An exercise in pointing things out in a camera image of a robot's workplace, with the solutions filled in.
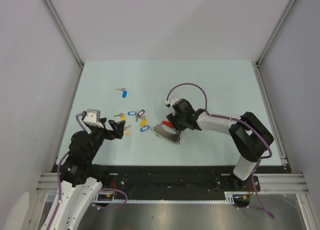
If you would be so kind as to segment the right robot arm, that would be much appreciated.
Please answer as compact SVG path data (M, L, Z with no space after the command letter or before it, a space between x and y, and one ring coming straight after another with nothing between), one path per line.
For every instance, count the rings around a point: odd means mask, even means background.
M194 110L185 99L167 99L166 107L171 110L167 115L173 129L182 132L185 129L198 131L214 131L231 136L240 154L240 158L230 175L230 184L242 191L249 184L250 175L263 159L263 154L269 152L274 142L271 132L251 112L239 117L226 117L210 114L205 109Z

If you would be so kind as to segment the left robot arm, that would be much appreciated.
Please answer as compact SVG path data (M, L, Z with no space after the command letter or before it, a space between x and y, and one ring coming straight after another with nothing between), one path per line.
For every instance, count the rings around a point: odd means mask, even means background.
M94 118L83 123L57 166L57 193L43 230L78 229L93 198L110 186L108 168L93 164L93 159L105 140L123 137L126 122Z

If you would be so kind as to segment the red-handled metal key organizer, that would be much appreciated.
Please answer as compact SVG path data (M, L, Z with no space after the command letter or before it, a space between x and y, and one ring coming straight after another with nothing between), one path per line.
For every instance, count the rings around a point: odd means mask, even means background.
M169 121L161 121L159 124L153 126L151 130L157 137L163 138L167 142L176 145L181 142L181 132L175 130Z

